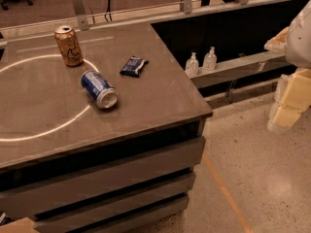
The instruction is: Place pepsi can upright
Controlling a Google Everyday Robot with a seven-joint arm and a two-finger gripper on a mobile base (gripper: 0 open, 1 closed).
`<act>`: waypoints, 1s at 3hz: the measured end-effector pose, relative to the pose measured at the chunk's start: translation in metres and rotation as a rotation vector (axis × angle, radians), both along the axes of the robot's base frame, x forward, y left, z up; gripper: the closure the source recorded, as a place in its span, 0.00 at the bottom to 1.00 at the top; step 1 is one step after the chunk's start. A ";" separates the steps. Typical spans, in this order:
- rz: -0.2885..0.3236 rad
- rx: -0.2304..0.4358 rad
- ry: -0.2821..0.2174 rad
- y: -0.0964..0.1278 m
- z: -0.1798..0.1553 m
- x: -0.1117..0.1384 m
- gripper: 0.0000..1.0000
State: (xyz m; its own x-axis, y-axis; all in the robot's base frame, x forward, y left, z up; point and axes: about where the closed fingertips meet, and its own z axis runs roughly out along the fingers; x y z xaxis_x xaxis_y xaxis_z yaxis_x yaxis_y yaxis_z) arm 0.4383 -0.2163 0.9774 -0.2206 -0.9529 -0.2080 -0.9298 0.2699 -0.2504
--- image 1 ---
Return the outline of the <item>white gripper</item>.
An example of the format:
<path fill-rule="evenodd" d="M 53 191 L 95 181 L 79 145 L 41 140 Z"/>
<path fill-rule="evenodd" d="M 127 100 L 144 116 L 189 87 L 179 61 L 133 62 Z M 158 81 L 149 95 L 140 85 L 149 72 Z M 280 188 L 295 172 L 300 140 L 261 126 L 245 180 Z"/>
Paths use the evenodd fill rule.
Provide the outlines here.
<path fill-rule="evenodd" d="M 267 129 L 283 133 L 291 129 L 311 106 L 311 0 L 289 28 L 268 40 L 264 48 L 285 51 L 287 61 L 299 67 L 293 74 L 282 75 L 279 79 L 268 117 Z"/>

